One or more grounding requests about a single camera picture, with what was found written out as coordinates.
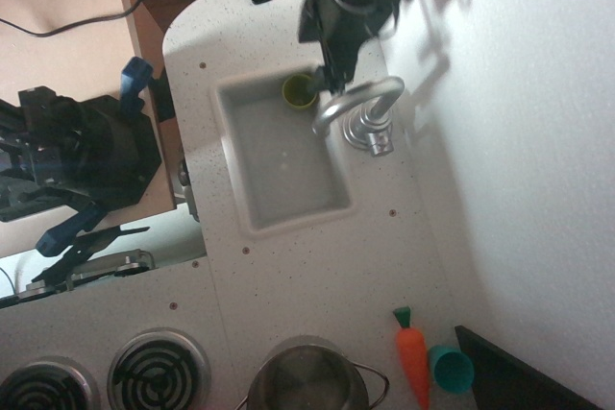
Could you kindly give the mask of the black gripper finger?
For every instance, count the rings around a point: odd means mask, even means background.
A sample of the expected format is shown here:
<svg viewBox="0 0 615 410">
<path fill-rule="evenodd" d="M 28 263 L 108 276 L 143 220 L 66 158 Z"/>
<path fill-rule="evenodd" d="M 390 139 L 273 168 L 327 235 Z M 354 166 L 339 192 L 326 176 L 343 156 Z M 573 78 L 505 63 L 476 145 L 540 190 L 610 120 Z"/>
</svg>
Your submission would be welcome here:
<svg viewBox="0 0 615 410">
<path fill-rule="evenodd" d="M 346 87 L 354 80 L 356 68 L 354 66 L 338 66 L 334 69 L 334 94 L 341 95 Z"/>
<path fill-rule="evenodd" d="M 326 64 L 319 65 L 312 74 L 310 90 L 313 93 L 334 91 L 332 68 Z"/>
</svg>

